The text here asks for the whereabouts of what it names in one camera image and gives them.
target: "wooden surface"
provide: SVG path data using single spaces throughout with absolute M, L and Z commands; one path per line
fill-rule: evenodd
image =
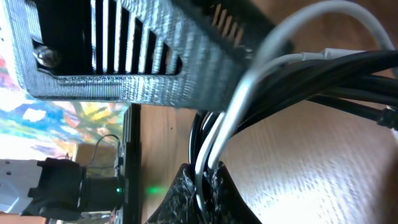
M 279 23 L 315 1 L 253 0 Z M 397 43 L 398 2 L 358 1 Z M 376 49 L 368 31 L 348 16 L 310 22 L 294 38 L 295 51 L 325 47 Z M 146 187 L 168 188 L 188 161 L 194 111 L 142 108 L 142 176 Z M 221 160 L 241 195 L 264 223 L 391 223 L 398 220 L 397 146 L 372 121 L 301 102 L 230 140 Z M 164 193 L 146 195 L 142 220 Z
M 115 146 L 99 144 L 95 152 L 94 144 L 81 143 L 77 145 L 73 153 L 72 160 L 79 163 L 81 166 L 89 166 L 88 175 L 113 177 L 114 176 L 114 161 L 116 157 L 116 143 Z
M 42 217 L 20 217 L 18 214 L 0 214 L 0 223 L 4 224 L 44 224 Z

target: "black plastic part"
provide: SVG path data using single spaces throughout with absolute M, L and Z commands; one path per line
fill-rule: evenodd
M 120 207 L 124 199 L 118 177 L 87 178 L 81 195 L 85 212 L 112 211 Z
M 141 106 L 132 104 L 124 113 L 123 143 L 119 151 L 122 164 L 118 170 L 125 194 L 121 207 L 115 211 L 114 223 L 138 224 L 141 222 L 142 198 L 140 195 L 141 169 Z
M 207 176 L 211 186 L 211 223 L 261 223 L 239 194 L 223 162 Z
M 146 223 L 202 223 L 190 166 L 182 164 L 162 203 Z
M 119 177 L 86 177 L 84 167 L 66 159 L 47 158 L 37 165 L 42 167 L 39 184 L 29 190 L 33 200 L 21 215 L 75 221 L 82 212 L 114 210 L 123 201 Z
M 103 42 L 103 1 L 95 1 L 95 29 L 96 29 L 96 43 L 102 43 Z M 86 9 L 84 13 L 89 14 L 88 12 L 90 9 Z M 85 21 L 86 26 L 91 26 L 91 18 L 89 18 L 89 21 Z M 96 44 L 96 75 L 102 75 L 102 68 L 103 68 L 103 44 Z
M 377 120 L 377 124 L 398 130 L 398 113 L 394 110 L 384 109 Z
M 59 75 L 90 73 L 90 1 L 33 0 L 39 16 L 44 45 L 60 52 L 60 65 L 52 72 Z
M 80 183 L 86 170 L 66 159 L 47 158 L 37 165 L 42 167 L 39 184 L 29 190 L 27 196 L 33 200 L 21 215 L 77 220 L 81 213 L 78 209 Z

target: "vent grille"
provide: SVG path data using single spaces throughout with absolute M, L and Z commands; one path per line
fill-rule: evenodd
M 102 74 L 177 75 L 181 58 L 120 1 L 90 0 L 91 67 Z
M 231 41 L 234 47 L 239 47 L 244 28 L 239 26 L 238 22 L 234 20 L 227 9 L 223 8 L 222 4 L 210 6 L 210 12 L 213 14 L 211 25 L 217 29 L 223 38 Z

